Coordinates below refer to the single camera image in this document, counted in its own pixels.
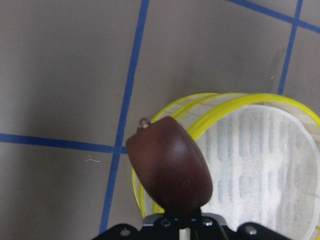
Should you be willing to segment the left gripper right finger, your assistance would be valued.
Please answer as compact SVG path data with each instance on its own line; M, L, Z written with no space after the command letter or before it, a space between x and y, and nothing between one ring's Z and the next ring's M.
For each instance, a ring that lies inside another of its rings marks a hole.
M255 222L245 222L231 230L226 220L213 213L203 213L198 208L188 219L192 240L287 240L288 238Z

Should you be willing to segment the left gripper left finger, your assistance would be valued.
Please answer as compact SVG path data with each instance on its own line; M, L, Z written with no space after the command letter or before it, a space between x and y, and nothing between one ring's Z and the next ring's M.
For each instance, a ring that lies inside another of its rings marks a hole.
M180 219L165 213L155 213L142 220L140 230L127 223L112 226L95 237L96 240L178 240Z

